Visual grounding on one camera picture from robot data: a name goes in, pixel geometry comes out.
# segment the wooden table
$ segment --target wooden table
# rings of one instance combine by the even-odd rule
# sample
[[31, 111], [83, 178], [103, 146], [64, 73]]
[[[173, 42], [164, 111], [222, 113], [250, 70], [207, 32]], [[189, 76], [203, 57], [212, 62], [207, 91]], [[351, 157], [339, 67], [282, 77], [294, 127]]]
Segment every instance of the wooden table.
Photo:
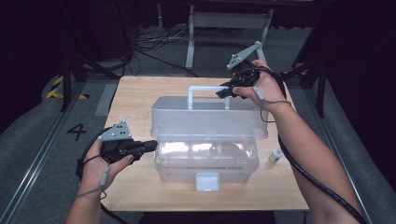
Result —
[[[218, 86], [228, 80], [202, 77], [123, 77], [106, 126], [126, 120], [134, 140], [151, 140], [151, 106], [160, 96], [187, 95], [189, 86]], [[247, 183], [220, 183], [220, 191], [201, 192], [195, 190], [195, 183], [162, 182], [154, 167], [154, 153], [151, 152], [118, 174], [106, 190], [107, 197], [102, 202], [112, 211], [308, 209], [286, 158], [282, 157], [275, 164], [268, 161], [272, 151], [278, 147], [274, 123], [268, 124], [268, 133], [267, 139], [257, 141], [260, 166]]]

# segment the gray carpet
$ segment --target gray carpet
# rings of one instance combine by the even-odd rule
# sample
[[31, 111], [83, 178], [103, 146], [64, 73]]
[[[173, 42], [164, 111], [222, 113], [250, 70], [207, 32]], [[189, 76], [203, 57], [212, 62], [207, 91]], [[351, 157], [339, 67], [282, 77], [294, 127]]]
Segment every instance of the gray carpet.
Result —
[[[269, 31], [264, 42], [264, 54], [273, 70], [284, 72], [291, 69], [291, 64], [309, 32], [308, 29]], [[231, 59], [231, 54], [247, 48], [258, 37], [260, 32], [256, 31], [243, 31], [238, 35], [228, 35], [213, 30], [202, 31], [196, 36], [192, 72], [200, 77], [231, 77], [230, 72], [225, 68]], [[147, 54], [183, 67], [187, 54], [187, 41], [179, 40], [160, 49], [147, 51]], [[159, 62], [138, 52], [134, 55], [139, 61], [133, 58], [130, 63], [131, 68], [127, 67], [124, 71], [125, 76], [137, 73], [139, 76], [192, 76], [183, 68]], [[116, 70], [115, 73], [121, 74], [122, 69]], [[326, 119], [323, 120], [318, 118], [318, 114], [309, 104], [315, 89], [301, 90], [300, 87], [292, 84], [295, 81], [298, 81], [298, 78], [292, 79], [288, 85], [298, 112], [325, 142], [334, 143], [336, 150], [340, 152], [341, 159], [345, 162], [372, 220], [371, 223], [396, 223], [395, 192], [387, 185], [386, 180], [367, 155], [359, 137], [354, 133], [333, 96], [330, 85], [327, 85]], [[51, 85], [52, 82], [43, 90], [43, 95], [48, 92]], [[78, 93], [89, 94], [89, 99], [76, 100], [71, 105], [70, 112], [59, 128], [59, 133], [54, 137], [48, 158], [43, 161], [42, 169], [37, 172], [33, 186], [27, 190], [25, 198], [22, 198], [21, 207], [17, 207], [12, 213], [11, 220], [14, 223], [64, 222], [77, 192], [76, 159], [97, 132], [104, 128], [106, 111], [116, 85], [117, 81], [98, 74], [91, 75], [82, 91]], [[59, 118], [61, 106], [60, 99], [44, 98], [41, 105], [20, 117], [0, 136], [0, 170], [2, 171], [0, 211], [6, 211], [26, 171], [46, 141], [52, 124]], [[79, 124], [83, 124], [83, 130], [87, 132], [82, 133], [77, 140], [75, 133], [67, 131]], [[132, 212], [117, 214], [129, 223], [138, 223], [142, 215]], [[303, 219], [303, 211], [276, 212], [277, 223], [303, 223]], [[103, 222], [115, 223], [107, 216], [103, 216]]]

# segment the clear plastic storage box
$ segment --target clear plastic storage box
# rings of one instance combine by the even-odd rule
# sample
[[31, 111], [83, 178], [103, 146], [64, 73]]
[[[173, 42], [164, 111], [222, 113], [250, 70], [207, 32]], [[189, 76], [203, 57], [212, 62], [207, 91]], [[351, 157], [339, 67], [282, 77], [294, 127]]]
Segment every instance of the clear plastic storage box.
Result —
[[195, 182], [209, 175], [219, 182], [245, 182], [257, 169], [255, 140], [268, 135], [261, 110], [240, 97], [224, 102], [192, 96], [219, 88], [190, 87], [188, 97], [164, 96], [152, 106], [151, 136], [159, 143], [154, 163], [163, 181]]

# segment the plastic box lid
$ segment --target plastic box lid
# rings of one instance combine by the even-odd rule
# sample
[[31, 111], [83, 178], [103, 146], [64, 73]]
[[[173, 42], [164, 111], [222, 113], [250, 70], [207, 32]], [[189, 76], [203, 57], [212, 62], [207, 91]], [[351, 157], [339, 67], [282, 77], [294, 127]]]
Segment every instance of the plastic box lid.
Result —
[[[261, 110], [249, 99], [163, 96], [152, 106], [151, 137], [159, 141], [265, 139], [267, 124]], [[268, 112], [262, 111], [268, 118]]]

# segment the person's right hand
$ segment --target person's right hand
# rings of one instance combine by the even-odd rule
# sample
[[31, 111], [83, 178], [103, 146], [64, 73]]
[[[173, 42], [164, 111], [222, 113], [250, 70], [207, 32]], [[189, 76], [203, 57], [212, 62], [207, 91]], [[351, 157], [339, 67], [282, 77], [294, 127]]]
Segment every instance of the person's right hand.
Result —
[[[269, 68], [268, 64], [264, 60], [255, 60], [253, 64], [257, 67], [263, 66]], [[262, 93], [265, 101], [285, 101], [285, 97], [282, 94], [279, 86], [275, 79], [271, 75], [260, 72], [260, 78], [255, 85]], [[234, 87], [233, 93], [250, 98], [256, 105], [261, 106], [262, 101], [257, 97], [253, 90], [253, 87]], [[264, 104], [264, 108], [268, 111], [272, 111], [278, 104]]]

